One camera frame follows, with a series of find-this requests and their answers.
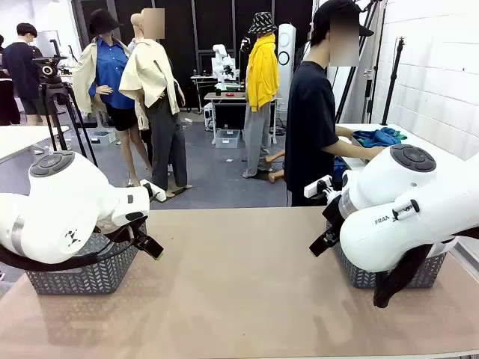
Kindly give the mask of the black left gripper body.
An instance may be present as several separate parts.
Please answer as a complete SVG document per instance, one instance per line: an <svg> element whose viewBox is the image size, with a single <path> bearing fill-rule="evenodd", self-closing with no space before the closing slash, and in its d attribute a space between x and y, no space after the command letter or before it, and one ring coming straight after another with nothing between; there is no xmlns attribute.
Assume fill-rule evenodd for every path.
<svg viewBox="0 0 479 359"><path fill-rule="evenodd" d="M130 222L126 226L126 230L129 235L129 241L132 245L145 246L149 242L145 220Z"/></svg>

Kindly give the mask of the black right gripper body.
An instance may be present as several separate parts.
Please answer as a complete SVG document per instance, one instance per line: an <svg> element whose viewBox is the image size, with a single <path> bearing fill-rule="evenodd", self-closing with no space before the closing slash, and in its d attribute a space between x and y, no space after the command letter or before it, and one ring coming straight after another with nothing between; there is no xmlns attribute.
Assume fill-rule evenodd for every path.
<svg viewBox="0 0 479 359"><path fill-rule="evenodd" d="M323 217L326 219L326 229L334 235L339 235L342 224L344 223L344 217L340 212L340 202L342 195L337 195L334 199L330 200L323 210Z"/></svg>

